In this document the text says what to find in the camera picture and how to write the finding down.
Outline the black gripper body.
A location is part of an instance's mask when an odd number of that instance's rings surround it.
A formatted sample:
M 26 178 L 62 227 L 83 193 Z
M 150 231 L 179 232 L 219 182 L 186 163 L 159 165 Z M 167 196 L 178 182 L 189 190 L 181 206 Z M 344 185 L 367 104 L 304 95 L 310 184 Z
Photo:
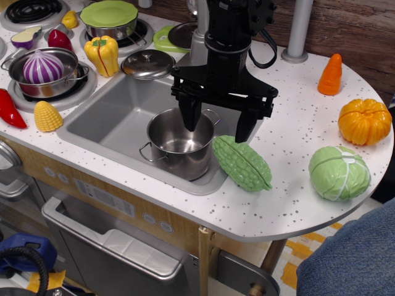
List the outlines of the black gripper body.
M 278 90 L 248 72 L 246 58 L 251 51 L 251 38 L 225 44 L 206 37 L 205 45 L 205 65 L 177 65 L 172 69 L 172 94 L 177 101 L 191 98 L 239 112 L 259 112 L 259 119 L 270 117 Z

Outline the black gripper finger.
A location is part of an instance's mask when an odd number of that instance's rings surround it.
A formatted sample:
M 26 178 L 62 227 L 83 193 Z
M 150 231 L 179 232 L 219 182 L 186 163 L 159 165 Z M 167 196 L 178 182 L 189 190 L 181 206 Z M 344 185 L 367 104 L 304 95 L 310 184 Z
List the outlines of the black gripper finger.
M 236 127 L 235 142 L 246 142 L 259 120 L 259 112 L 242 111 Z
M 201 101 L 191 98 L 181 98 L 178 106 L 181 112 L 185 128 L 193 132 L 195 131 L 198 121 L 201 117 Z

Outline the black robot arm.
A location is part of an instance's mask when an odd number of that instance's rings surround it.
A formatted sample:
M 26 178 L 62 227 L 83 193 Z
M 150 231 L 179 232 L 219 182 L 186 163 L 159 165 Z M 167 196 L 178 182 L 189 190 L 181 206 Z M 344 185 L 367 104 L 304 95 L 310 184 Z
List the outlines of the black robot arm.
M 208 1 L 209 24 L 204 36 L 204 65 L 174 67 L 172 95 L 184 126 L 196 129 L 203 103 L 240 112 L 235 141 L 244 142 L 258 120 L 270 117 L 278 90 L 253 77 L 246 60 L 253 58 L 252 37 L 260 34 L 274 52 L 277 45 L 265 30 L 273 23 L 273 1 Z

